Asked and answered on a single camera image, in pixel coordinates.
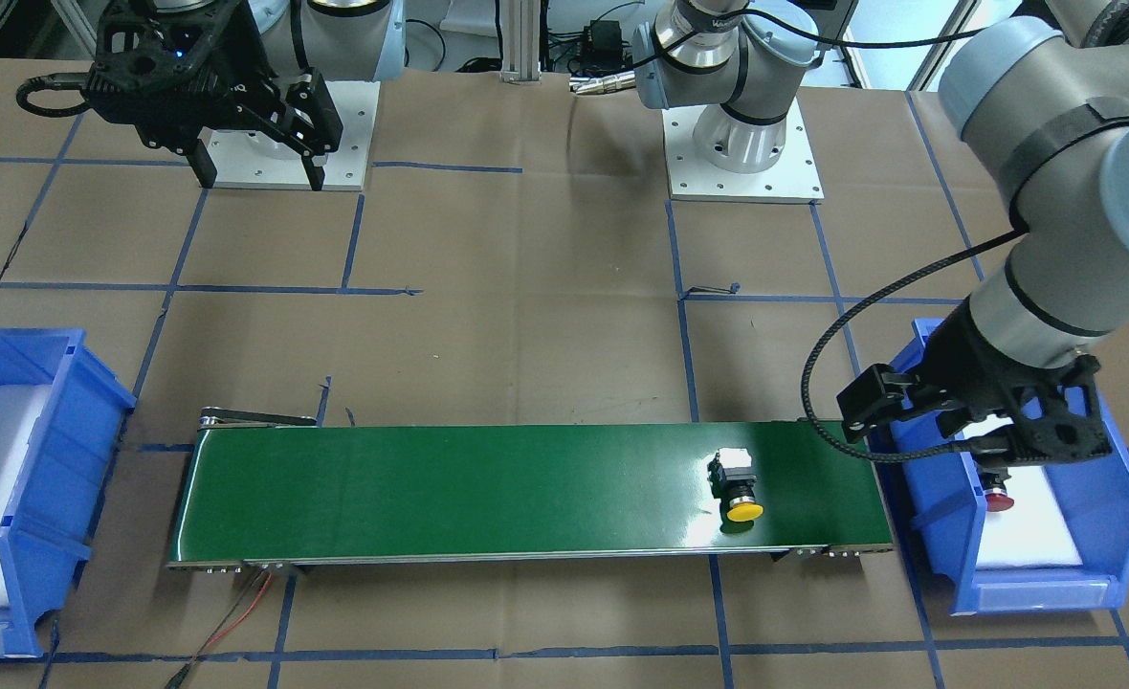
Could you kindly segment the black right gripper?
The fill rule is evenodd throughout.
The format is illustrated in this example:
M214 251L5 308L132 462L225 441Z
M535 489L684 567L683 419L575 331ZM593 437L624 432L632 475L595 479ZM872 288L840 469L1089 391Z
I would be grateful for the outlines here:
M202 70L186 82L198 127L261 132L300 157L312 191L323 191L329 152L336 152L344 125L320 70L310 69L280 91L270 79L225 82ZM216 166L202 140L189 149L189 166L200 187L215 187Z

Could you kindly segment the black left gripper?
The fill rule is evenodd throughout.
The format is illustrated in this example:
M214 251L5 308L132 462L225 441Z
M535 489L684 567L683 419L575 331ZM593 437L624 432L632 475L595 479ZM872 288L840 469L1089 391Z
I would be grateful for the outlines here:
M963 424L1015 409L1009 389L1027 381L1029 366L994 348L970 306L959 306L929 333L912 367L873 365L837 393L844 441L861 441L889 422L929 411L940 411L940 435L949 437Z

